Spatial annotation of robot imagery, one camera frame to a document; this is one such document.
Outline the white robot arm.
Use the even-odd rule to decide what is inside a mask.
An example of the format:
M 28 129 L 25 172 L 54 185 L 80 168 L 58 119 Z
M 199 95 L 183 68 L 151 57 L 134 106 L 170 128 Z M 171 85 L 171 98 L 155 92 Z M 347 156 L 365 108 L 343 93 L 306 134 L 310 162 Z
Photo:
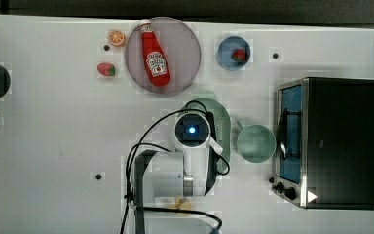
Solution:
M 156 204 L 158 198 L 204 197 L 214 186 L 223 148 L 213 114 L 181 112 L 171 139 L 174 150 L 145 150 L 132 164 L 134 234 L 220 234 L 222 221 L 213 214 Z

